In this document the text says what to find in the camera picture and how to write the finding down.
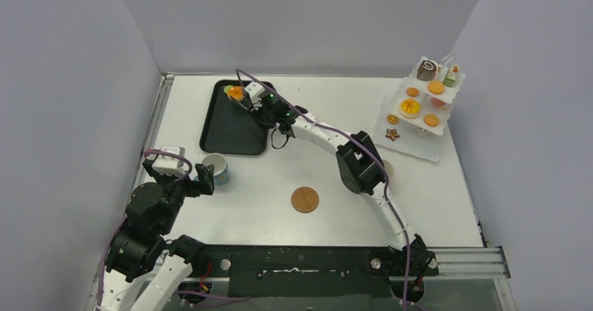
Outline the metal serving tongs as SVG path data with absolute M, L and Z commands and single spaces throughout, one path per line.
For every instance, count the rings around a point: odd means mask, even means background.
M 254 106 L 253 106 L 253 103 L 252 103 L 252 101 L 251 101 L 251 99 L 250 99 L 250 97 L 249 97 L 249 96 L 245 96 L 245 97 L 243 97 L 243 98 L 242 98 L 242 99 L 239 101 L 239 103 L 240 103 L 240 104 L 242 105 L 242 107 L 243 107 L 244 109 L 246 109 L 248 112 L 250 112 L 250 111 L 251 111 L 251 110 L 254 108 Z

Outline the brown star cookie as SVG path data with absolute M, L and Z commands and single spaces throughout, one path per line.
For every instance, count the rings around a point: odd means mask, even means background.
M 396 139 L 400 138 L 400 134 L 396 129 L 386 129 L 385 137 L 394 142 Z

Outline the pink strawberry cake slice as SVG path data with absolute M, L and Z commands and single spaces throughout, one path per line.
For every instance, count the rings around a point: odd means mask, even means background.
M 430 98 L 430 104 L 432 107 L 440 109 L 446 109 L 448 106 L 448 103 L 437 98 Z

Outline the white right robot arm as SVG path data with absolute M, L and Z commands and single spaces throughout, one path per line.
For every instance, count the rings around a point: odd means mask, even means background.
M 246 94 L 252 103 L 250 114 L 256 120 L 335 156 L 342 183 L 367 202 L 383 227 L 388 246 L 397 250 L 393 255 L 394 267 L 403 274 L 417 269 L 421 257 L 410 247 L 415 232 L 399 213 L 385 164 L 370 136 L 364 131 L 346 133 L 319 122 L 305 108 L 291 105 L 276 92 L 256 89 Z

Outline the small patterned orange cookie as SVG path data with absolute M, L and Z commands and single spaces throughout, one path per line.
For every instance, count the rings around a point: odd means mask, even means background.
M 396 115 L 393 115 L 393 114 L 388 114 L 388 115 L 386 116 L 386 120 L 387 120 L 387 122 L 388 122 L 389 124 L 393 124 L 393 125 L 395 125 L 395 124 L 398 124 L 398 123 L 399 123 L 399 120 L 400 120 L 400 119 L 399 119 L 399 117 L 397 117 Z

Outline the chocolate swirl roll cake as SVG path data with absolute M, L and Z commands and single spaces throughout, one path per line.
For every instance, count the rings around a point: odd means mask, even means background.
M 417 68 L 416 78 L 421 81 L 429 82 L 435 80 L 441 66 L 430 59 L 423 59 Z

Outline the small orange biscuit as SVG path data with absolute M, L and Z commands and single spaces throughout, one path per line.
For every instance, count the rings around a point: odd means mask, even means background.
M 409 87 L 406 89 L 406 94 L 411 97 L 417 97 L 417 96 L 419 96 L 420 92 L 415 87 Z

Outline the green layered cake slice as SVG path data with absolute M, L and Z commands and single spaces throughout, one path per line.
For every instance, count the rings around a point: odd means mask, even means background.
M 451 64 L 443 79 L 443 85 L 446 87 L 454 87 L 458 80 L 459 72 L 459 64 Z

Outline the orange macaron sandwich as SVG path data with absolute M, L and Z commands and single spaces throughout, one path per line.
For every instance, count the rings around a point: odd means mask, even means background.
M 428 82 L 427 89 L 432 94 L 440 95 L 445 91 L 445 85 L 441 81 L 432 80 Z

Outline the yellow fruit tart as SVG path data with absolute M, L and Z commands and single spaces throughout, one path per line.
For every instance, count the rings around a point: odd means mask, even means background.
M 399 105 L 399 112 L 406 118 L 413 119 L 419 116 L 421 105 L 415 99 L 403 100 Z

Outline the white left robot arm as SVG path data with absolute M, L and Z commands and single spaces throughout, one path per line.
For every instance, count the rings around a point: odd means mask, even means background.
M 186 198 L 214 193 L 214 165 L 190 164 L 188 169 L 161 168 L 158 155 L 142 163 L 152 182 L 137 186 L 126 206 L 102 264 L 95 310 L 162 310 L 190 275 L 207 272 L 205 245 L 181 235 L 165 236 Z

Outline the plain orange round cookie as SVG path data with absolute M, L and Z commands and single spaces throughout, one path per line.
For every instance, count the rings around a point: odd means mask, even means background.
M 438 115 L 429 113 L 423 117 L 423 121 L 427 126 L 436 127 L 441 123 L 441 120 Z

